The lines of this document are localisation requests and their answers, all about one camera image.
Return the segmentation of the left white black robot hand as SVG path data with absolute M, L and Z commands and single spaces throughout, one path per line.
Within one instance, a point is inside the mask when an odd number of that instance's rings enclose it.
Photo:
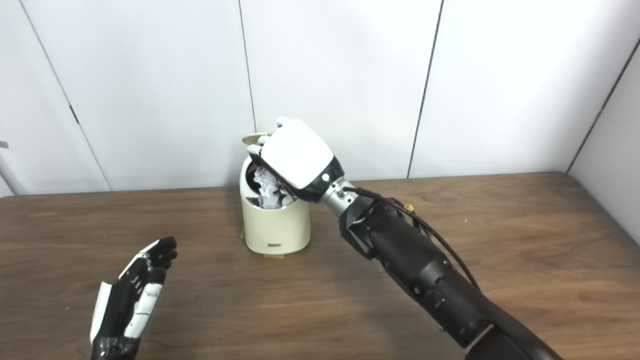
M 172 235 L 138 251 L 117 280 L 101 282 L 89 331 L 92 360 L 134 360 L 142 335 L 178 257 Z

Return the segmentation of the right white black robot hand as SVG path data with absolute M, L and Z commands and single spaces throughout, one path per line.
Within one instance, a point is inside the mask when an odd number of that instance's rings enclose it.
M 276 129 L 247 144 L 249 157 L 297 198 L 321 203 L 345 175 L 329 146 L 304 121 L 279 116 Z

